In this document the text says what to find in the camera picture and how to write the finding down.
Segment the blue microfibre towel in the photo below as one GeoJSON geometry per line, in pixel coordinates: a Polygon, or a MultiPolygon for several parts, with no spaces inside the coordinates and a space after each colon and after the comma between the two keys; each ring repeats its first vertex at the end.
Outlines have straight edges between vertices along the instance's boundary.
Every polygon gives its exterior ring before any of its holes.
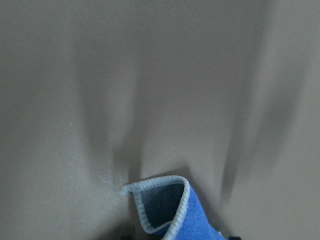
{"type": "Polygon", "coordinates": [[[131,193],[142,229],[163,240],[222,240],[209,223],[189,181],[179,175],[145,179],[121,187],[131,193]]]}

